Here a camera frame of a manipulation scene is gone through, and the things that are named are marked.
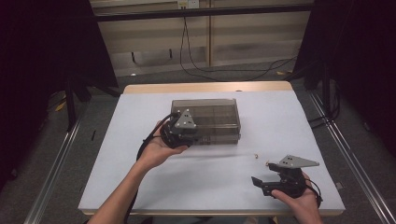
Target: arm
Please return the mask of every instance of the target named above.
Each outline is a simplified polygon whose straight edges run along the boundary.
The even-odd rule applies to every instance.
[[[311,186],[311,182],[306,180],[306,184]],[[281,202],[287,204],[300,224],[321,224],[322,219],[319,214],[316,195],[312,190],[306,189],[304,194],[296,199],[289,197],[282,191],[274,189],[272,195]]]
[[[140,159],[100,206],[88,223],[122,223],[129,205],[142,182],[152,168],[161,165],[172,155],[180,154],[187,147],[169,148],[159,137],[150,141]]]

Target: forearm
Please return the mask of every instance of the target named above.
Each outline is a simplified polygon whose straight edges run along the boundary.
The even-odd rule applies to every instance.
[[[122,223],[127,209],[148,171],[148,168],[143,164],[135,163],[127,176],[96,211],[89,223]]]

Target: power outlet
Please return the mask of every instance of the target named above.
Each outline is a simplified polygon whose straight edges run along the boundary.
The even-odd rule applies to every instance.
[[[189,0],[189,8],[199,8],[199,0]]]
[[[179,0],[179,1],[177,1],[177,8],[178,9],[187,9],[187,8],[189,8],[189,1],[188,0]]]

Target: white tabletop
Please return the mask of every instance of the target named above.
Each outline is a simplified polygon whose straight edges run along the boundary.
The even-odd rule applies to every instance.
[[[236,99],[242,126],[238,145],[192,146],[169,158],[146,175],[133,214],[290,214],[285,204],[264,197],[251,181],[252,176],[279,181],[265,163],[280,161],[288,154],[320,163],[303,171],[320,187],[323,216],[345,210],[294,91],[123,94],[78,209],[92,214],[99,208],[133,165],[142,140],[170,113],[172,100],[215,98]]]

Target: person's right hand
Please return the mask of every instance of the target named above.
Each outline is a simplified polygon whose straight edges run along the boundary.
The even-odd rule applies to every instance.
[[[311,182],[305,181],[306,185],[311,186]],[[279,199],[281,202],[287,204],[293,211],[300,224],[319,224],[323,223],[319,214],[318,204],[315,193],[306,189],[303,195],[299,198],[293,199],[284,192],[274,189],[272,195]]]

